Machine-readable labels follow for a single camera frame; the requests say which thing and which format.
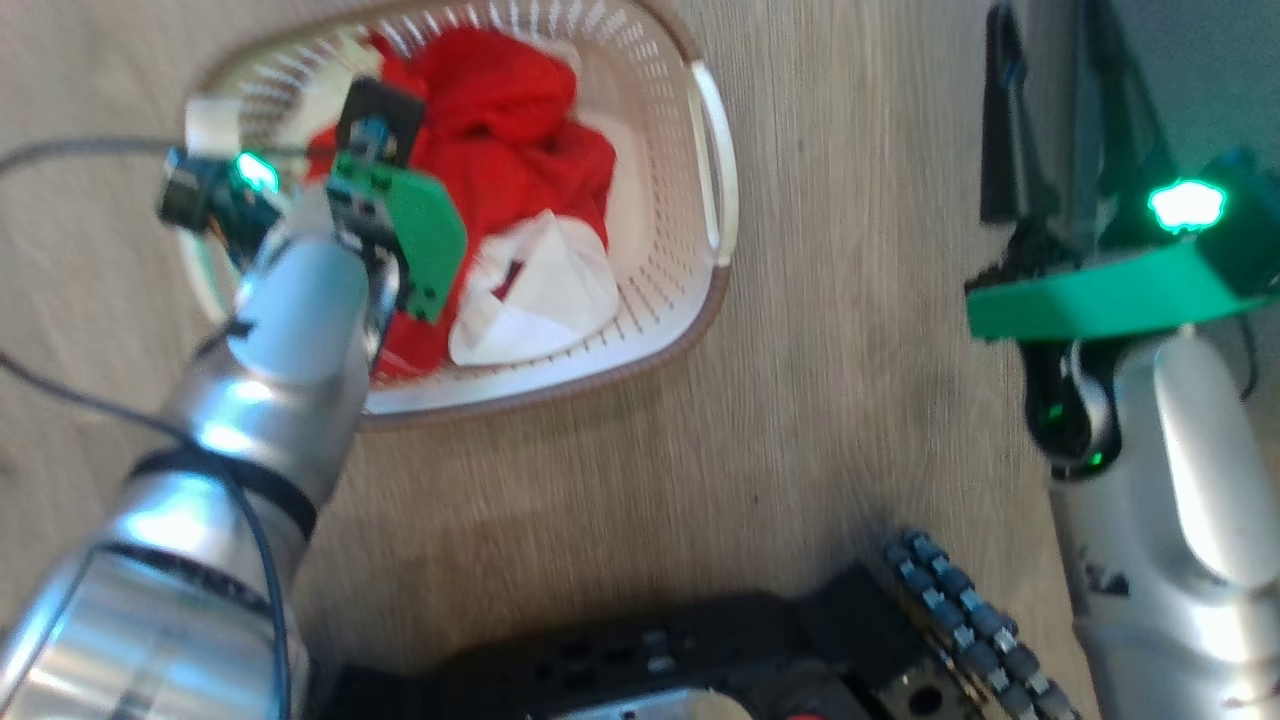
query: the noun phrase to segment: clothing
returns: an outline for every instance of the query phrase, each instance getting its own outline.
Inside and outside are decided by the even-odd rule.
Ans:
[[[570,119],[577,79],[563,61],[500,32],[457,28],[412,58],[374,37],[383,82],[426,102],[410,168],[449,191],[467,228],[467,256],[431,325],[397,313],[387,334],[384,379],[435,370],[448,354],[449,331],[484,238],[550,211],[585,223],[608,243],[604,223],[616,155],[598,132]],[[329,129],[312,146],[333,146]],[[328,173],[312,165],[311,176]],[[412,242],[413,238],[401,238]]]
[[[547,357],[598,333],[617,311],[618,286],[599,236],[547,210],[481,242],[449,357],[458,365]]]

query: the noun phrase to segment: green led light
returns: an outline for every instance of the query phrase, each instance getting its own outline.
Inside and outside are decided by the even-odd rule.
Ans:
[[[1226,193],[1199,181],[1179,181],[1152,192],[1147,205],[1166,231],[1197,231],[1222,219]]]
[[[236,172],[250,187],[261,192],[280,192],[280,174],[266,160],[252,152],[241,152],[236,158]]]

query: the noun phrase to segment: green plastic part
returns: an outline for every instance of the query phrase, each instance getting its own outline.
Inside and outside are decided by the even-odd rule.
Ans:
[[[1270,297],[1239,297],[1194,240],[1135,258],[969,293],[979,340],[1102,340],[1169,331],[1248,313]]]
[[[347,152],[338,154],[332,172],[385,208],[408,265],[403,309],[419,320],[438,323],[467,252],[467,229],[449,192],[430,176],[357,163]]]

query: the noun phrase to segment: wooden floor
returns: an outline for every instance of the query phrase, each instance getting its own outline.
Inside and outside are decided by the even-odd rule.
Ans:
[[[202,69],[356,0],[8,0],[0,146],[173,133]],[[730,106],[742,234],[687,357],[557,406],[361,437],[298,585],[328,659],[424,669],[481,641],[736,588],[800,592],[929,529],[1082,703],[1020,370],[965,334],[987,0],[682,0]],[[1019,3],[1066,179],[1071,3]],[[151,214],[159,161],[0,188],[0,342],[156,406],[206,331]],[[105,511],[145,438],[0,380],[0,623]]]

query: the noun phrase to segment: white cloth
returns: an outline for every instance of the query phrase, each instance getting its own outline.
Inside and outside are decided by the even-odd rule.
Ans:
[[[513,263],[522,263],[503,300]],[[458,365],[547,357],[598,333],[618,311],[599,236],[548,211],[484,238],[465,279],[449,356]]]
[[[653,250],[653,191],[644,138],[626,122],[593,110],[580,110],[577,122],[604,136],[613,146],[613,182],[609,184],[604,229],[609,233],[609,265],[620,278],[630,277]]]

